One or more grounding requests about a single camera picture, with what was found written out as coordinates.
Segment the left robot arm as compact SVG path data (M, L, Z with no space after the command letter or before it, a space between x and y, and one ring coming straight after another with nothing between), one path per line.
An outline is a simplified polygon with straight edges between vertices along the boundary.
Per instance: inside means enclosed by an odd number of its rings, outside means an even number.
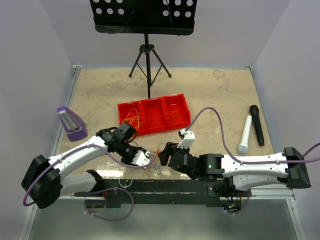
M119 127L99 130L86 142L66 152L49 158L36 156L21 182L26 191L22 204L33 204L44 209L52 205L59 197L88 192L99 196L104 190L102 177L94 170L71 176L70 174L86 163L117 153L121 159L114 159L121 166L142 169L150 164L151 154L145 148L131 145L137 136L137 130L124 122Z

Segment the red three-compartment bin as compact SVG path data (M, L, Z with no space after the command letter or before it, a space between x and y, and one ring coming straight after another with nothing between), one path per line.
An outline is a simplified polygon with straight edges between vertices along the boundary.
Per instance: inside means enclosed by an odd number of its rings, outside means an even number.
M129 123L138 136L183 129L191 123L182 93L119 103L117 109L119 123Z

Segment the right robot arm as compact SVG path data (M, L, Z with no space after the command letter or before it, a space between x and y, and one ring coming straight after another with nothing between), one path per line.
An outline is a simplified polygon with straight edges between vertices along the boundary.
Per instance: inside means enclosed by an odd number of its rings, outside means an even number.
M230 197L272 184L284 184L289 189L311 187L304 157L294 147L262 156L231 157L220 153L192 156L188 148L168 142L158 157L162 166L169 166L192 180L222 179L223 192Z

